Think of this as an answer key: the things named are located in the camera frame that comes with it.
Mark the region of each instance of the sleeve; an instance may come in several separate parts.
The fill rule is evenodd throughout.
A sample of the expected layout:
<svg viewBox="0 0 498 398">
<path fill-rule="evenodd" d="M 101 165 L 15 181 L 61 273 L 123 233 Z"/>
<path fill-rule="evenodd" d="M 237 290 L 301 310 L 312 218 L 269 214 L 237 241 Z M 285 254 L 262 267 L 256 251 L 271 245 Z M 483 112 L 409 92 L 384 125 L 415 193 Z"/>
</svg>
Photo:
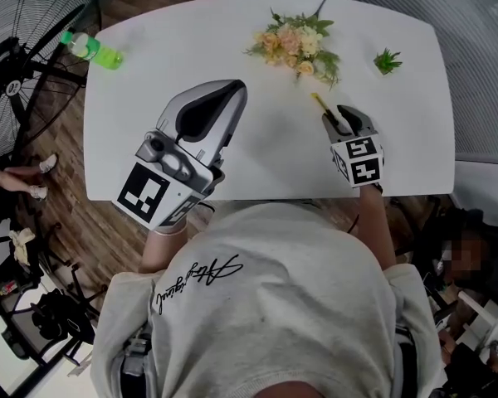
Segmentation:
<svg viewBox="0 0 498 398">
<path fill-rule="evenodd" d="M 402 320 L 409 328 L 417 349 L 419 397 L 428 397 L 442 370 L 441 347 L 421 276 L 410 264 L 394 265 L 384 272 L 397 301 L 402 303 Z"/>
<path fill-rule="evenodd" d="M 147 321 L 157 274 L 117 274 L 110 282 L 92 350 L 90 378 L 98 396 L 112 398 L 110 368 L 124 343 Z"/>
</svg>

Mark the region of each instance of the shoe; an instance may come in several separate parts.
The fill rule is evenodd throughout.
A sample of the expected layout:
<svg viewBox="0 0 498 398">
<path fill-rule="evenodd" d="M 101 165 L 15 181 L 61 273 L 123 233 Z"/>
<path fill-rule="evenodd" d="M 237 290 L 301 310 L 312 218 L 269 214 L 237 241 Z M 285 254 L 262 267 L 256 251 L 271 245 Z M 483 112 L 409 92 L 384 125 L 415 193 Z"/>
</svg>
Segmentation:
<svg viewBox="0 0 498 398">
<path fill-rule="evenodd" d="M 48 187 L 30 186 L 29 193 L 33 199 L 37 199 L 38 201 L 45 201 L 48 197 Z"/>
<path fill-rule="evenodd" d="M 50 172 L 56 165 L 57 155 L 53 153 L 46 161 L 42 161 L 41 163 L 39 163 L 39 168 L 41 169 L 41 173 L 46 174 L 47 172 Z"/>
</svg>

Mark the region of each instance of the white table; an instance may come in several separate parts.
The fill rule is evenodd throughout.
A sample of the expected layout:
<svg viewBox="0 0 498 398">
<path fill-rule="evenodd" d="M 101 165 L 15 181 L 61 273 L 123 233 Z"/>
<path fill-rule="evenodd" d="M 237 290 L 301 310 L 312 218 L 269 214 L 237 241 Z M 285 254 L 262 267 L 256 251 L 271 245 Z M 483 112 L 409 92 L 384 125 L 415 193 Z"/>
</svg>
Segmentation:
<svg viewBox="0 0 498 398">
<path fill-rule="evenodd" d="M 91 200 L 117 196 L 121 161 L 133 155 L 176 94 L 197 84 L 243 80 L 248 102 L 228 148 L 227 178 L 212 199 L 354 196 L 332 163 L 318 92 L 331 108 L 354 106 L 374 121 L 385 152 L 385 195 L 448 193 L 454 183 L 452 103 L 433 28 L 403 14 L 328 0 L 335 21 L 324 45 L 338 53 L 341 82 L 267 66 L 242 52 L 271 22 L 270 7 L 313 13 L 321 0 L 198 0 L 145 13 L 98 34 L 125 53 L 117 71 L 92 64 L 85 98 L 85 179 Z M 403 66 L 382 77 L 377 52 L 401 51 Z"/>
</svg>

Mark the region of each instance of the gray curtain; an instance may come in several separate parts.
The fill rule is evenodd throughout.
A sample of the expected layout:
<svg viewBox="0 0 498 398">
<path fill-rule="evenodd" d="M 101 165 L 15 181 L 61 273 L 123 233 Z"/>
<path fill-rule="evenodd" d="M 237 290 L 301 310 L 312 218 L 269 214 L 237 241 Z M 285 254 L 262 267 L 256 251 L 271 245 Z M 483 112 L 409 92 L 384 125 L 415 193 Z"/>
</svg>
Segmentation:
<svg viewBox="0 0 498 398">
<path fill-rule="evenodd" d="M 498 163 L 498 0 L 359 1 L 433 25 L 452 95 L 456 158 Z"/>
</svg>

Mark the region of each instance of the green bottle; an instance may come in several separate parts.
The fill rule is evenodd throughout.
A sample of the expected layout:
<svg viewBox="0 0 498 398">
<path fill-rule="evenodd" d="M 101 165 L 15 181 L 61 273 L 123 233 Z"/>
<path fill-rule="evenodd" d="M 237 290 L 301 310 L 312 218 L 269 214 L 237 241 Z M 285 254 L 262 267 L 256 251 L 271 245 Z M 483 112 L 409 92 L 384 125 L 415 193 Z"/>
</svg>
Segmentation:
<svg viewBox="0 0 498 398">
<path fill-rule="evenodd" d="M 61 37 L 61 43 L 68 46 L 72 55 L 76 55 L 86 61 L 94 61 L 109 70 L 120 68 L 124 59 L 121 51 L 102 46 L 98 40 L 84 32 L 76 32 L 75 34 L 70 31 L 64 32 Z"/>
</svg>

